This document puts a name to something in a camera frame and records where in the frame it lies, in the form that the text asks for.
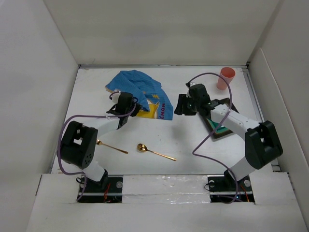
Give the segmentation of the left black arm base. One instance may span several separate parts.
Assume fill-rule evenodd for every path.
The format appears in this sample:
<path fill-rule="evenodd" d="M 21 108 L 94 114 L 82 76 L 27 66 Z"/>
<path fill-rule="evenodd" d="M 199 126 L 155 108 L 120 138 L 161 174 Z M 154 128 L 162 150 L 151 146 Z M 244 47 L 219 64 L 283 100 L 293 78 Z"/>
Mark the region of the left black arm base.
<path fill-rule="evenodd" d="M 111 175 L 105 189 L 101 190 L 91 180 L 87 180 L 84 192 L 84 177 L 77 177 L 79 184 L 77 202 L 79 203 L 122 203 L 123 176 Z"/>

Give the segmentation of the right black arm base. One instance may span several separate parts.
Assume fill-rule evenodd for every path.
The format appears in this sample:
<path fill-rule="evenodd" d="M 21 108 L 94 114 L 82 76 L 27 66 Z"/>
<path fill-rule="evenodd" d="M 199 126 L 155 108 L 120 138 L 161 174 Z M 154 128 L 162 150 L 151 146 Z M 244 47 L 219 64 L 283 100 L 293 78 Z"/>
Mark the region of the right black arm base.
<path fill-rule="evenodd" d="M 211 203 L 254 203 L 253 189 L 249 175 L 238 181 L 238 186 L 231 177 L 223 174 L 207 176 L 204 189 L 210 195 Z"/>

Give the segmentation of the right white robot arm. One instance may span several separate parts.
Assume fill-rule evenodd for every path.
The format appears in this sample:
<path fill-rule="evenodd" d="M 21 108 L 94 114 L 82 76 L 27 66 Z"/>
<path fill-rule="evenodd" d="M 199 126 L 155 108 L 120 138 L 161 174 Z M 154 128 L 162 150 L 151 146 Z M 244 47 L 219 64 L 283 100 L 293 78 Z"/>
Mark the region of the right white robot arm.
<path fill-rule="evenodd" d="M 237 134 L 245 142 L 244 157 L 224 172 L 223 184 L 235 190 L 241 180 L 260 170 L 283 154 L 283 148 L 274 124 L 258 122 L 232 110 L 231 104 L 222 100 L 211 100 L 203 84 L 187 84 L 188 92 L 180 94 L 176 115 L 200 116 L 218 123 Z"/>

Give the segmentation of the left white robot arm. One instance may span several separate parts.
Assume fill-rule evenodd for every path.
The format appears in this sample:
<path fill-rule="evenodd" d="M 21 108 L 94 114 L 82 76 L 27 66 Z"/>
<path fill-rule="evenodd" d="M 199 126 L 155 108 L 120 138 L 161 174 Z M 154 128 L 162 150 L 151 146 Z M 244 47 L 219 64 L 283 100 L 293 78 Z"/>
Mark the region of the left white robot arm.
<path fill-rule="evenodd" d="M 58 144 L 57 159 L 61 171 L 66 175 L 81 174 L 82 184 L 96 191 L 104 191 L 108 185 L 108 172 L 95 160 L 97 139 L 123 127 L 128 118 L 135 117 L 141 109 L 138 98 L 127 92 L 110 95 L 114 105 L 105 114 L 74 115 L 63 124 Z"/>

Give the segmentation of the blue yellow printed cloth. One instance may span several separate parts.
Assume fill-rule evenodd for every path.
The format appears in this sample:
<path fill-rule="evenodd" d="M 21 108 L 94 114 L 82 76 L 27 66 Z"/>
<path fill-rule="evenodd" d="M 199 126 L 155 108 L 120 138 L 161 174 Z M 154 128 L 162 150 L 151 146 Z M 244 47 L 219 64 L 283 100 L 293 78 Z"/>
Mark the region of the blue yellow printed cloth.
<path fill-rule="evenodd" d="M 120 71 L 106 86 L 109 92 L 128 92 L 137 97 L 141 109 L 137 116 L 143 118 L 172 120 L 173 106 L 160 82 L 137 71 Z"/>

